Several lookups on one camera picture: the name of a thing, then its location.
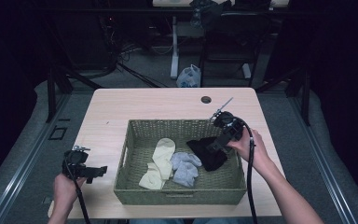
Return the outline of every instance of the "gray carpet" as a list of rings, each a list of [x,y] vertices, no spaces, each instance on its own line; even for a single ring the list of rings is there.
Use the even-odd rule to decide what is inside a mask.
[[[179,71],[192,63],[198,63],[198,56],[195,56],[197,50],[193,47],[181,47]],[[262,58],[265,61],[268,55],[263,54]],[[170,79],[170,53],[160,55],[137,50],[132,52],[130,59],[124,63],[141,74],[158,79],[168,87],[175,87],[174,80]],[[263,69],[265,66],[260,65],[257,70],[256,86],[261,84]],[[147,88],[142,81],[119,69],[113,74],[93,80],[106,88]],[[46,83],[36,88],[38,103],[33,116],[0,169],[0,204],[5,204],[5,206],[0,205],[0,222],[46,223],[48,221],[47,212],[53,195],[52,180],[61,171],[63,152],[72,147],[92,95],[89,87],[74,79],[72,83],[75,90],[69,97],[59,97],[61,110],[51,125],[44,122],[48,112]],[[325,185],[325,180],[312,154],[314,146],[305,130],[312,131],[358,222],[358,188],[329,142],[328,130],[317,97],[311,95],[311,126],[304,128],[302,120],[298,118],[296,99],[286,98],[282,87],[284,84],[268,93],[260,93],[258,97],[287,179],[310,202],[325,223],[345,222],[337,211],[330,189]],[[66,130],[62,140],[48,140],[54,128],[59,130],[52,135],[53,138],[60,137],[60,132]],[[40,151],[32,154],[36,147],[40,148]],[[28,167],[29,173],[23,175],[25,181],[20,183],[14,181],[19,191],[13,190],[13,193],[9,194],[11,192],[9,190],[7,193],[7,186],[13,183],[12,178],[16,176],[19,169],[27,170],[23,166],[30,154],[33,156],[29,159],[32,161],[32,166]],[[281,217],[260,217],[259,222],[284,223]],[[69,223],[83,223],[83,221],[71,220]]]

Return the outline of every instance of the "green wicker basket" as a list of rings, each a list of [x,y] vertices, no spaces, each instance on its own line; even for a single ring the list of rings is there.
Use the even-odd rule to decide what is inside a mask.
[[[159,139],[171,138],[175,152],[193,153],[189,140],[218,136],[221,130],[209,120],[130,120],[121,159],[117,169],[114,193],[123,204],[238,204],[246,192],[241,157],[235,150],[216,171],[198,168],[194,188],[186,188],[168,180],[163,189],[144,189],[139,181],[147,171],[147,163]]]

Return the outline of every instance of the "office chair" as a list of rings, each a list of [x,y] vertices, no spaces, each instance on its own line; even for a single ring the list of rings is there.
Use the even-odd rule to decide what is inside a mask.
[[[242,72],[242,66],[250,63],[252,70],[248,86],[251,87],[261,43],[270,25],[270,19],[264,15],[223,12],[215,21],[213,28],[204,31],[199,61],[201,87],[206,62],[238,63],[238,69]]]

